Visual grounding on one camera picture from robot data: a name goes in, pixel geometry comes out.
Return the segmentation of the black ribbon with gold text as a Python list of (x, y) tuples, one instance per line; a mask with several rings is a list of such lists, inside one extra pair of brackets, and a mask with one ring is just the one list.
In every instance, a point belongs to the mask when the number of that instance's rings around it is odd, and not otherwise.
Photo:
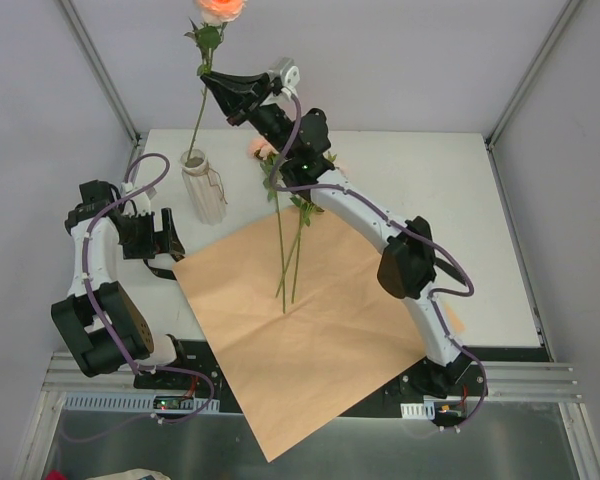
[[(166, 254), (169, 255), (175, 263), (182, 261), (185, 258), (185, 253), (180, 251), (167, 251)], [(172, 269), (152, 265), (150, 263), (151, 260), (154, 260), (154, 257), (143, 258), (142, 262), (155, 277), (163, 280), (176, 281), (176, 276)]]

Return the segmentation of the green and orange wrapping paper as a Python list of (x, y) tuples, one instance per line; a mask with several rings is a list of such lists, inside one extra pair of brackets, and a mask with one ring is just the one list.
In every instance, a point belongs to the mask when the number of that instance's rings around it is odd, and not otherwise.
[[(296, 211), (282, 211), (285, 246)], [(276, 215), (174, 272), (267, 460), (274, 460), (424, 357), (406, 307), (377, 281), (380, 258), (331, 213), (303, 230), (296, 301), (282, 313)]]

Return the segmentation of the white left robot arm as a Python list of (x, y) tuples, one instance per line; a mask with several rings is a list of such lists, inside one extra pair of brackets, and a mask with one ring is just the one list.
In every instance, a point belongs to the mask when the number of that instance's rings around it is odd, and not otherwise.
[(80, 194), (65, 221), (75, 246), (72, 283), (66, 298), (51, 307), (60, 336), (88, 377), (133, 362), (138, 369), (157, 367), (157, 377), (168, 388), (184, 387), (192, 367), (181, 342), (171, 334), (152, 334), (116, 271), (119, 258), (144, 265), (159, 255), (183, 260), (171, 210), (160, 211), (162, 228), (157, 230), (148, 187), (94, 180), (82, 184)]

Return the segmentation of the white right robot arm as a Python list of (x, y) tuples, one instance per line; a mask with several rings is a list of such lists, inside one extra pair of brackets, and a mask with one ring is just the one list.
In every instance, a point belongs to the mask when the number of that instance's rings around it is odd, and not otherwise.
[(424, 359), (409, 375), (411, 386), (440, 399), (461, 388), (471, 360), (436, 302), (440, 291), (436, 272), (442, 270), (463, 284), (469, 281), (433, 242), (430, 224), (422, 217), (396, 219), (356, 192), (326, 157), (331, 144), (324, 112), (314, 108), (289, 118), (277, 105), (281, 97), (294, 105), (300, 103), (294, 87), (280, 76), (208, 72), (201, 80), (230, 125), (249, 123), (277, 151), (269, 175), (275, 191), (299, 196), (336, 214), (378, 251), (377, 280), (389, 295), (404, 303), (425, 345)]

